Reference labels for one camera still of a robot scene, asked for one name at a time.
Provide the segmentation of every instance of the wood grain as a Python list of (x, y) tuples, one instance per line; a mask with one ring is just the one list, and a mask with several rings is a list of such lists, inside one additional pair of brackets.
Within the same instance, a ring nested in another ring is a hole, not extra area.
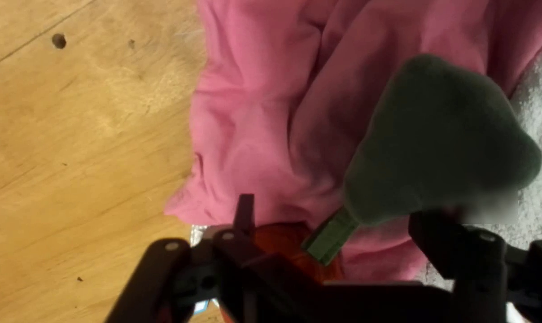
[(0, 1), (0, 323), (103, 321), (146, 245), (187, 236), (162, 206), (203, 60), (192, 0)]

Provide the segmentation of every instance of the wooden floor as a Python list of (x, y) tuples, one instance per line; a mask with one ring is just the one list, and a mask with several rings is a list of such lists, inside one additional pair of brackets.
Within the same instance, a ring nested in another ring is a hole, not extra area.
[(187, 236), (162, 207), (203, 57), (192, 0), (0, 1), (0, 323), (103, 321)]

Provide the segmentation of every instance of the green felt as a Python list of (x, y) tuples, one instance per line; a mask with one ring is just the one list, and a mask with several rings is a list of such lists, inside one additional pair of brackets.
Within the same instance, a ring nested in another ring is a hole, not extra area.
[[(381, 225), (418, 209), (497, 197), (526, 186), (540, 163), (540, 148), (497, 84), (417, 55), (388, 84), (356, 150), (341, 220)], [(325, 263), (352, 231), (322, 229), (307, 251)]]

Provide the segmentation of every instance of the pink cloth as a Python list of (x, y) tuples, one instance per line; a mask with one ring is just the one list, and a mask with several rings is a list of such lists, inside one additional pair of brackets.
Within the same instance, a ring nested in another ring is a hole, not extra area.
[[(208, 62), (192, 102), (192, 177), (167, 211), (228, 224), (255, 193), (257, 224), (323, 222), (392, 73), (429, 51), (488, 73), (506, 93), (542, 48), (542, 0), (199, 0)], [(359, 279), (426, 263), (406, 218), (343, 249)]]

